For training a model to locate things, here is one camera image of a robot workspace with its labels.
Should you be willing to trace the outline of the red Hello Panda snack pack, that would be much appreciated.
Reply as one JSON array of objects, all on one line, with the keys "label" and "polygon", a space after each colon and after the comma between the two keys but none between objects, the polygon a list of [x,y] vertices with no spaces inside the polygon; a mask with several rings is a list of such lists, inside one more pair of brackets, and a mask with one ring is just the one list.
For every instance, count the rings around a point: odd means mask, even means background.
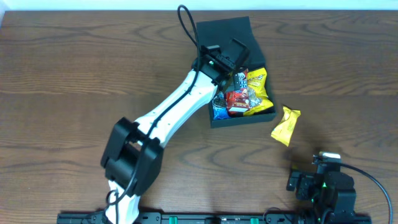
[{"label": "red Hello Panda snack pack", "polygon": [[225,93],[226,109],[230,116],[246,112],[250,108],[247,75],[248,69],[238,73],[239,90]]}]

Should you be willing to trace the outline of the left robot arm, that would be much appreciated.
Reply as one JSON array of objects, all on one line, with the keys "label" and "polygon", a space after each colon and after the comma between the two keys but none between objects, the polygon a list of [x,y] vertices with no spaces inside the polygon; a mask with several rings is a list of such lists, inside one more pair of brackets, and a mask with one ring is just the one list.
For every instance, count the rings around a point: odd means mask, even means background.
[{"label": "left robot arm", "polygon": [[157,178],[170,138],[228,86],[248,54],[245,47],[202,47],[184,81],[160,105],[135,121],[121,118],[114,125],[100,161],[111,189],[105,210],[110,223],[134,223],[140,197]]}]

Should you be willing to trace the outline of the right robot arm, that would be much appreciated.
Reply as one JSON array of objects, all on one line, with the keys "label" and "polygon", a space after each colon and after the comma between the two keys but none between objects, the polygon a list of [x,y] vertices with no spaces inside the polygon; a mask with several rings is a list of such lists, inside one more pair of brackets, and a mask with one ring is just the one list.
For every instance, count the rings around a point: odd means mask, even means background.
[{"label": "right robot arm", "polygon": [[356,191],[351,176],[337,162],[317,162],[316,172],[292,169],[286,189],[312,208],[298,213],[294,223],[353,223]]}]

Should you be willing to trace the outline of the small yellow snack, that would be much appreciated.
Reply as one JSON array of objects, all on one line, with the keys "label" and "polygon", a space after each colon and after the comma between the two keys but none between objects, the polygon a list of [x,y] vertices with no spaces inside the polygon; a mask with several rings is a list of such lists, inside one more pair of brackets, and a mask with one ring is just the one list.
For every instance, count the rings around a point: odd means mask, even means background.
[{"label": "small yellow snack", "polygon": [[284,114],[280,123],[271,132],[271,137],[289,147],[301,111],[290,109],[287,106],[283,106],[282,109]]}]

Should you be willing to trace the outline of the blue Oreo cookie pack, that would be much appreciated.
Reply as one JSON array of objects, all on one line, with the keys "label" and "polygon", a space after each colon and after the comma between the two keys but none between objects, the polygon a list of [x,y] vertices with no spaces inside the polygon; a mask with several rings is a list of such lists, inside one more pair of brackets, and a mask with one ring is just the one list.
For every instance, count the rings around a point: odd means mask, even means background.
[{"label": "blue Oreo cookie pack", "polygon": [[211,104],[214,120],[230,119],[223,92],[218,92],[212,99]]}]

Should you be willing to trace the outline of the yellow nut snack bag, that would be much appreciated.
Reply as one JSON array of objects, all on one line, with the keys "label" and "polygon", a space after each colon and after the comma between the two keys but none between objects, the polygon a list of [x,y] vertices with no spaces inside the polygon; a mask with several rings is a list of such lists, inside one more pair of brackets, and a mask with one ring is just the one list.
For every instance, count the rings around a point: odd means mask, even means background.
[{"label": "yellow nut snack bag", "polygon": [[266,79],[267,71],[264,67],[248,72],[249,109],[243,113],[244,116],[252,116],[273,107],[265,88]]}]

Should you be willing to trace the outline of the dark green box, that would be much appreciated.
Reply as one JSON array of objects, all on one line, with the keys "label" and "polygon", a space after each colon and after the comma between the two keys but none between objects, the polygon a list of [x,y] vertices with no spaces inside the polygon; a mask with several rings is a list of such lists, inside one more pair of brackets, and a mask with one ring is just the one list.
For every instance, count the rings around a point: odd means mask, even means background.
[{"label": "dark green box", "polygon": [[[242,42],[250,51],[249,57],[244,63],[244,67],[248,68],[250,71],[266,66],[265,57],[254,37],[248,16],[198,22],[197,32],[200,43],[205,46],[219,45],[223,48],[226,47],[232,39],[237,39]],[[208,103],[208,110],[210,115],[210,126],[212,128],[269,122],[277,115],[277,109],[274,106],[251,116],[228,119],[214,119],[213,105],[211,103]]]}]

